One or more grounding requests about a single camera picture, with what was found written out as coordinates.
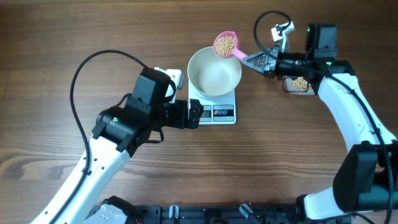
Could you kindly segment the pink plastic measuring scoop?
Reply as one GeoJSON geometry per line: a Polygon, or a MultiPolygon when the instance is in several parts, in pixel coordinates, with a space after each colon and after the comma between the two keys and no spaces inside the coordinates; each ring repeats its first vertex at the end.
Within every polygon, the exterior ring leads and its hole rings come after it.
{"type": "Polygon", "coordinates": [[[234,31],[224,31],[213,42],[215,54],[222,58],[236,57],[239,61],[248,55],[239,49],[239,40],[234,31]]]}

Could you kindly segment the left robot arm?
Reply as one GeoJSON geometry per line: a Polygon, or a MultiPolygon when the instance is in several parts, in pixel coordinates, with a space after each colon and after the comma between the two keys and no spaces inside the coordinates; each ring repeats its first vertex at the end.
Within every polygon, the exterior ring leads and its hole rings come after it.
{"type": "Polygon", "coordinates": [[[124,107],[102,111],[84,153],[67,180],[34,223],[83,223],[111,179],[148,143],[151,132],[164,126],[196,129],[203,106],[198,100],[178,100],[181,70],[145,68],[124,107]]]}

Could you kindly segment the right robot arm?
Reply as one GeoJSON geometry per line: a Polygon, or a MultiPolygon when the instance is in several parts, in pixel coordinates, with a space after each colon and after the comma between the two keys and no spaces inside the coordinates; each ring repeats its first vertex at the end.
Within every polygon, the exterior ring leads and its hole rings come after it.
{"type": "Polygon", "coordinates": [[[397,209],[397,138],[365,99],[348,61],[337,60],[337,27],[310,24],[305,53],[284,45],[262,48],[242,63],[267,77],[304,78],[332,113],[347,156],[326,190],[300,198],[305,221],[325,221],[357,212],[397,209]]]}

